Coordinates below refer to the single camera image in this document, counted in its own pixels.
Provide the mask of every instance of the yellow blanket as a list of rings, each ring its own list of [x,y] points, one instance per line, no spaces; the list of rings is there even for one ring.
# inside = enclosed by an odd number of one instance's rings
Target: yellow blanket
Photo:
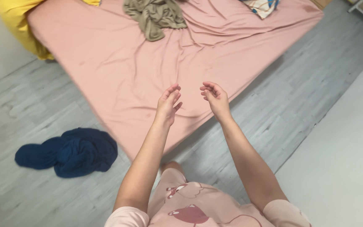
[[[99,6],[100,0],[83,0],[89,5]],[[40,60],[54,59],[48,49],[33,35],[26,13],[43,0],[0,0],[0,16],[10,32],[28,51]]]

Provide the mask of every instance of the left hand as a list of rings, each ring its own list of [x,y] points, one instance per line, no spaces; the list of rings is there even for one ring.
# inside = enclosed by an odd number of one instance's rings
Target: left hand
[[[165,126],[171,126],[175,122],[175,113],[183,104],[179,102],[176,106],[176,102],[179,100],[181,87],[178,83],[171,85],[164,91],[158,101],[157,113],[154,122],[164,123]]]

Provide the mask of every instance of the navy blue cloth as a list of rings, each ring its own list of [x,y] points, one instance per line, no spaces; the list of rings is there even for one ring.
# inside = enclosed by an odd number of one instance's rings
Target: navy blue cloth
[[[117,158],[117,143],[107,132],[76,128],[42,144],[23,145],[15,154],[18,165],[37,170],[54,166],[59,177],[106,172]]]

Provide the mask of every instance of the pink nightgown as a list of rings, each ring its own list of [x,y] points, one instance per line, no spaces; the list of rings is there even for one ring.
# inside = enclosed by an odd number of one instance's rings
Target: pink nightgown
[[[308,218],[286,200],[274,200],[261,212],[240,205],[230,195],[197,182],[187,183],[178,170],[166,169],[148,206],[148,214],[121,207],[105,227],[311,227]]]

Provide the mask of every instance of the bed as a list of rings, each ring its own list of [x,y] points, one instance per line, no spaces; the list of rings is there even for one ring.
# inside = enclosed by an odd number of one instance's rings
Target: bed
[[[203,81],[233,100],[323,17],[309,0],[283,0],[265,20],[238,0],[188,0],[179,3],[188,28],[164,29],[163,39],[149,42],[122,3],[47,0],[28,21],[130,160],[171,84],[182,87],[183,106],[164,153],[213,116],[200,95]]]

